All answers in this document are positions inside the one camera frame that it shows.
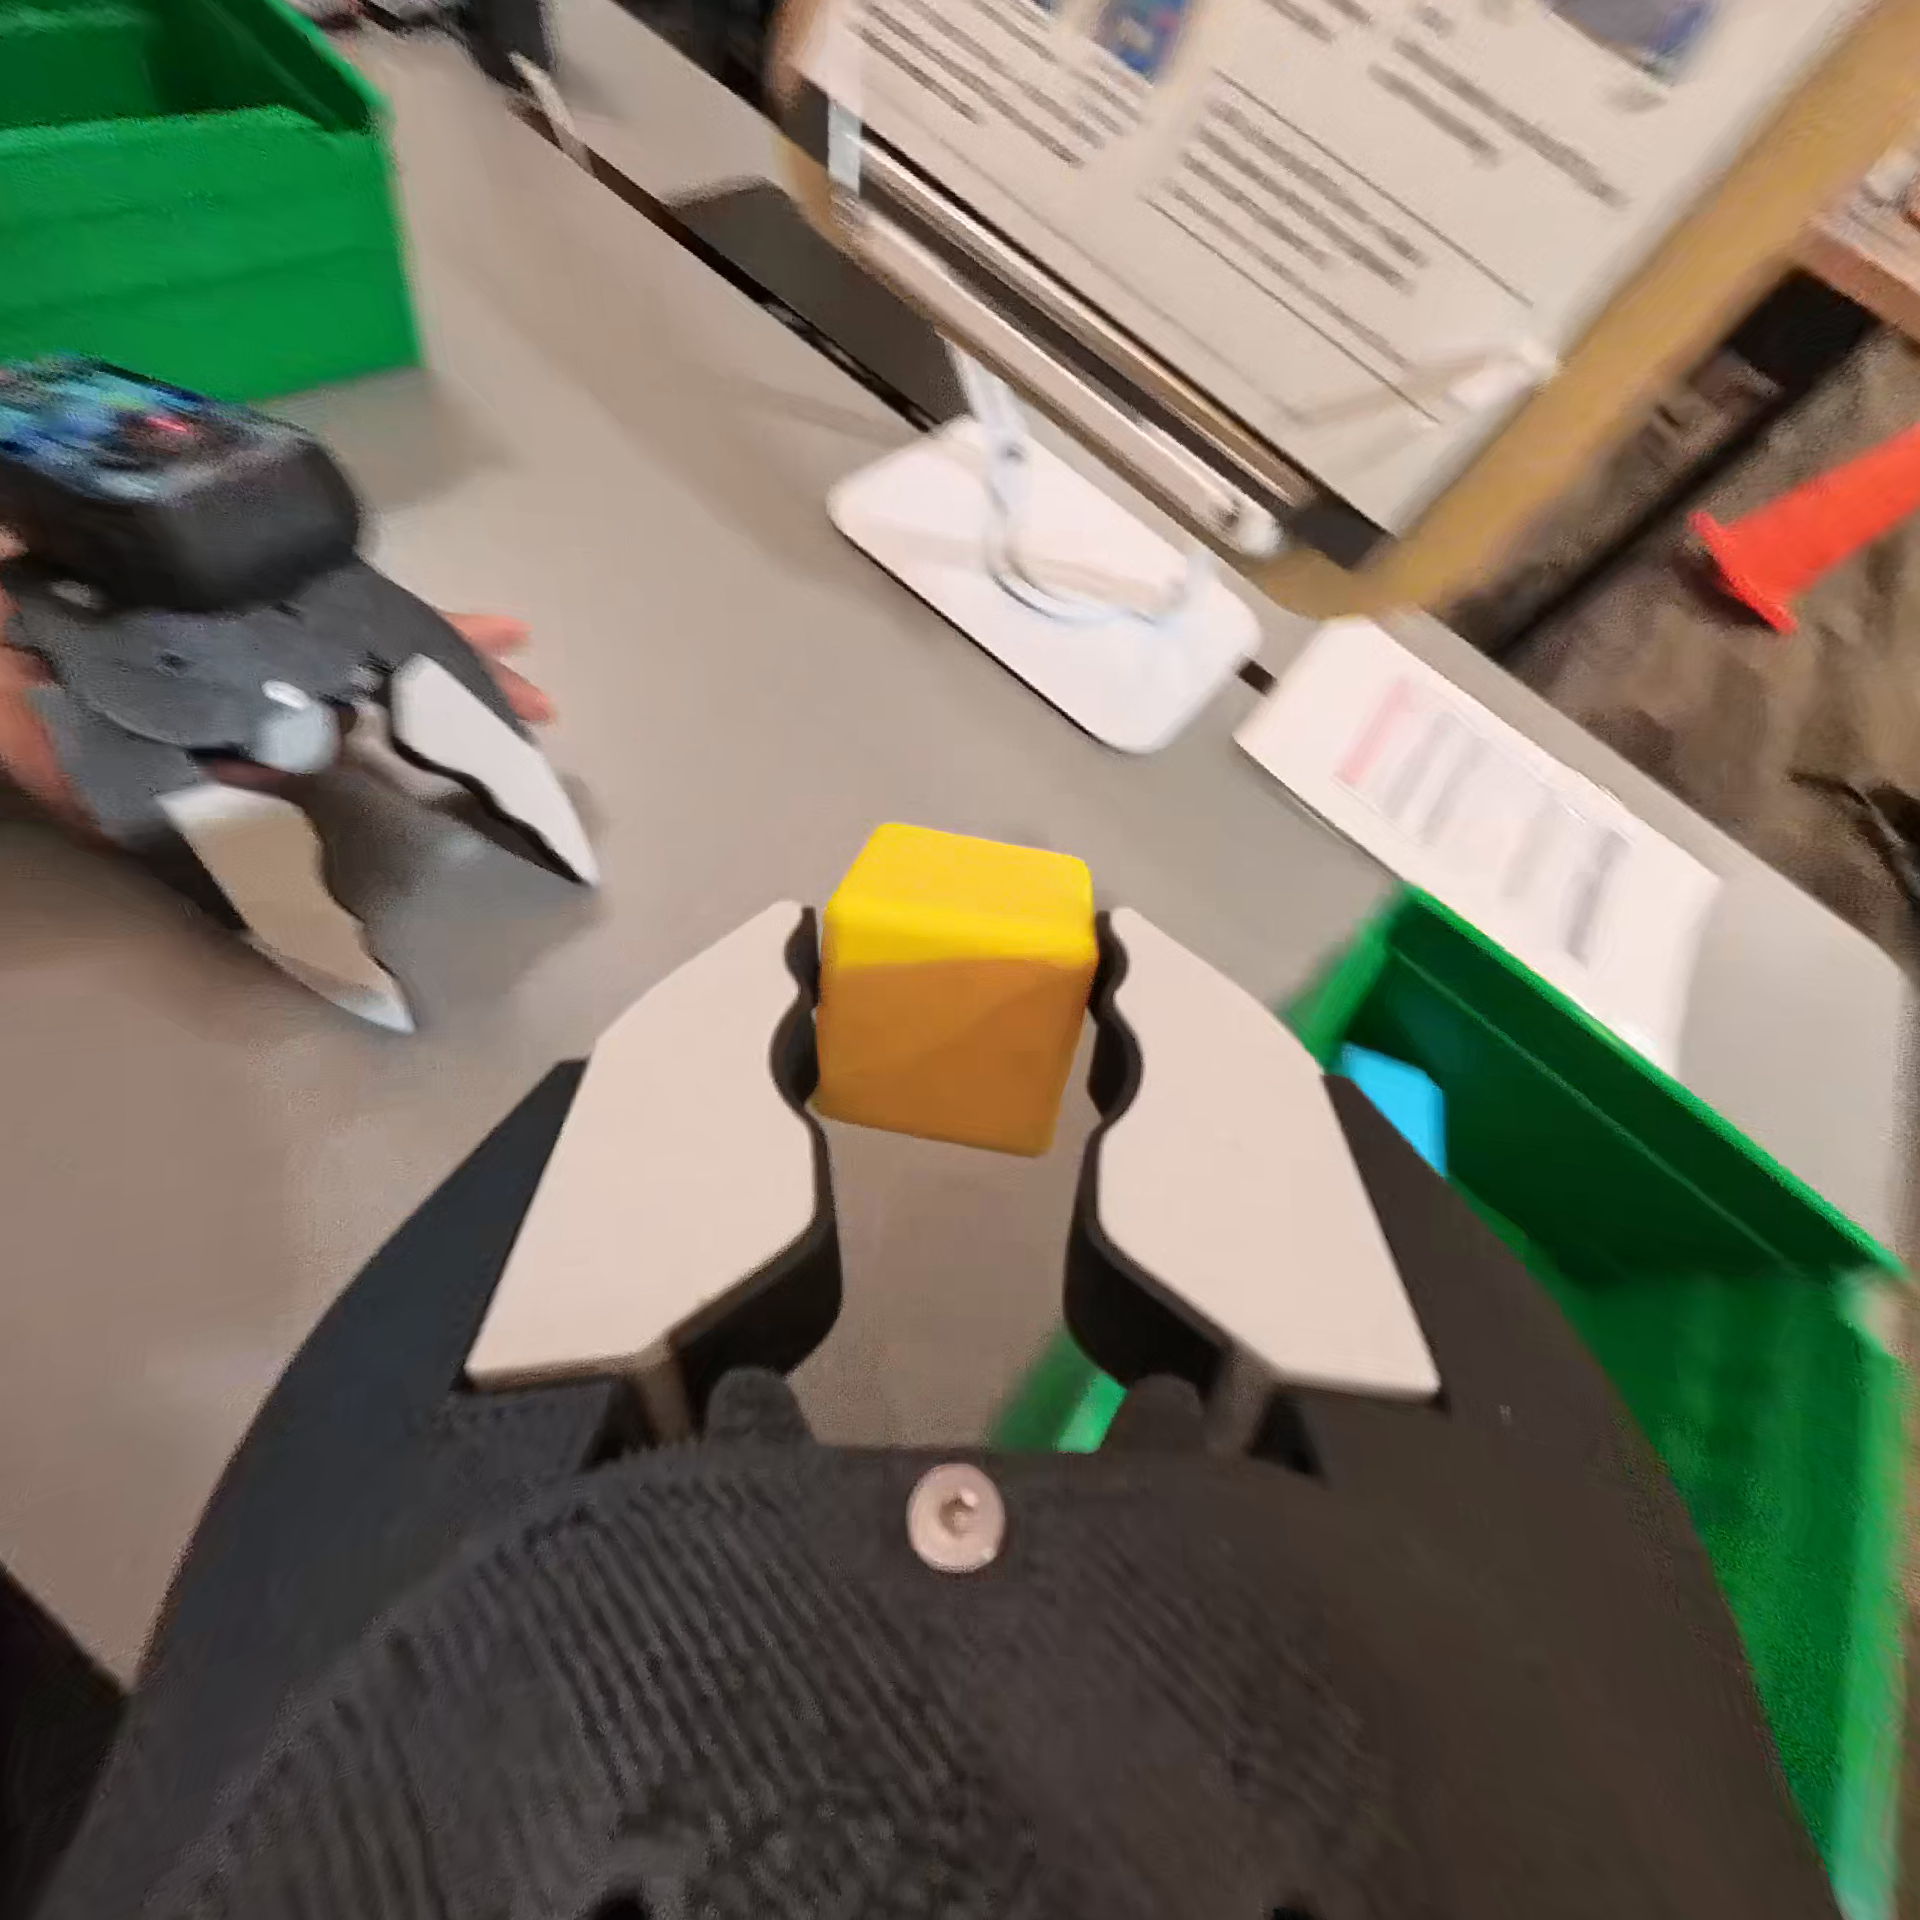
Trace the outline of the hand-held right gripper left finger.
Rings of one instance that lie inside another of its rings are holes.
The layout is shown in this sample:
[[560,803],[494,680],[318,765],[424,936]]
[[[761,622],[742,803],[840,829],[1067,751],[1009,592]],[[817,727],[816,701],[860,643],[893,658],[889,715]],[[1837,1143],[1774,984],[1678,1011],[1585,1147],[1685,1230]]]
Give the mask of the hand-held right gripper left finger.
[[615,1382],[697,1430],[734,1369],[804,1362],[840,1310],[817,930],[780,902],[664,976],[583,1065],[465,1359],[477,1391]]

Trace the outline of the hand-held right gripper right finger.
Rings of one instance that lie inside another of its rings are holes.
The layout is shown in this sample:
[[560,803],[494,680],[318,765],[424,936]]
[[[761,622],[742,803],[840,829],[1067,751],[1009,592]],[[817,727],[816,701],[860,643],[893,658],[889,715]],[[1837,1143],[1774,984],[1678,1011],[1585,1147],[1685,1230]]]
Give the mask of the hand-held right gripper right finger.
[[1128,1394],[1188,1399],[1209,1451],[1255,1451],[1300,1399],[1445,1414],[1326,1070],[1143,912],[1101,915],[1097,946],[1072,1339]]

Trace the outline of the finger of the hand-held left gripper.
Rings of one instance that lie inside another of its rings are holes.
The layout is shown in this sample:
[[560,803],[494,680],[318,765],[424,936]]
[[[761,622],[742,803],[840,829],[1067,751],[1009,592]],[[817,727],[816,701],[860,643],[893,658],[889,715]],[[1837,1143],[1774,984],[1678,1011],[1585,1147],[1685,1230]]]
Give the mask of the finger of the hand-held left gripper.
[[332,895],[319,835],[294,803],[200,782],[160,797],[160,815],[246,946],[335,1011],[393,1035],[416,1034],[399,984]]
[[549,864],[598,887],[589,835],[537,743],[494,712],[437,658],[412,656],[388,681],[393,747],[428,773],[469,789],[494,816],[532,841]]

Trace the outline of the blue cube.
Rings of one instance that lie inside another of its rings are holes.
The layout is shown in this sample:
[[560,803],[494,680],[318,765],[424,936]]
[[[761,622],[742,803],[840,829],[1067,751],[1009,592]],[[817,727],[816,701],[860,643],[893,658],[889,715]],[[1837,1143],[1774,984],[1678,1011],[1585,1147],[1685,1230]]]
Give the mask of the blue cube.
[[1428,1072],[1357,1046],[1340,1050],[1335,1072],[1365,1093],[1437,1177],[1448,1177],[1448,1105]]

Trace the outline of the green plastic bin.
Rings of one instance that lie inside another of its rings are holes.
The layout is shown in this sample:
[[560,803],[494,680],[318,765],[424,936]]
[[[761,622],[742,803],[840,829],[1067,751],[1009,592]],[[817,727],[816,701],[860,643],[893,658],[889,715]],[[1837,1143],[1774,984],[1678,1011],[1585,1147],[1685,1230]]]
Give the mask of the green plastic bin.
[[[1299,1399],[1111,1457],[1091,1599],[1099,1914],[1891,1915],[1904,1393],[1884,1251],[1468,921],[1404,893],[1287,1032],[1326,1070],[1445,1414]],[[1437,1177],[1335,1072],[1446,1097]],[[1061,1333],[998,1450],[1095,1451]]]
[[416,368],[377,89],[286,5],[4,2],[3,354],[224,400]]

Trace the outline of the yellow cube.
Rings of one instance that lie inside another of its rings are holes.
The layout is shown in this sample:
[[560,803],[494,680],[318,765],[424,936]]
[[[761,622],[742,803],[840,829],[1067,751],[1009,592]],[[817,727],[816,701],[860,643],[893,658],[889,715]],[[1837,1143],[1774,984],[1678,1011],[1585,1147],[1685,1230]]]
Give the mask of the yellow cube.
[[1081,858],[881,824],[823,907],[814,1109],[1038,1160],[1095,974]]

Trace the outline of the person's left hand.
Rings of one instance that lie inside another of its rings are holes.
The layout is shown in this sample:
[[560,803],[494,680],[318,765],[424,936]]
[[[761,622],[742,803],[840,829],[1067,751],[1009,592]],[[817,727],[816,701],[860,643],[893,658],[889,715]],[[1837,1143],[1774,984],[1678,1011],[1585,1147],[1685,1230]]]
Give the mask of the person's left hand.
[[515,656],[524,651],[531,639],[528,629],[508,615],[446,613],[444,618],[461,635],[469,654],[486,669],[495,691],[516,718],[531,730],[549,727],[555,706],[515,665]]

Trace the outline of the laminated paper sheet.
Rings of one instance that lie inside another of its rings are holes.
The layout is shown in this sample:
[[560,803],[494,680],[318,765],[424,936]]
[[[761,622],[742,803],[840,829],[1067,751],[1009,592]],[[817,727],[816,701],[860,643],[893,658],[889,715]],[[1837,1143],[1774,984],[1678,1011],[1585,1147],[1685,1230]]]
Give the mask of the laminated paper sheet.
[[1678,1070],[1720,881],[1388,629],[1319,629],[1237,746],[1623,1046]]

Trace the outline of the person's black clothing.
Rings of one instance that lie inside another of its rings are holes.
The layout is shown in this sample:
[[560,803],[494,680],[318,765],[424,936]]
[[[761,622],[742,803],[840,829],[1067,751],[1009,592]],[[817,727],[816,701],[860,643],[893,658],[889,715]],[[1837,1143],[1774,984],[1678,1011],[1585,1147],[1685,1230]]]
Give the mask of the person's black clothing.
[[32,1915],[125,1710],[125,1691],[3,1570],[3,1915]]

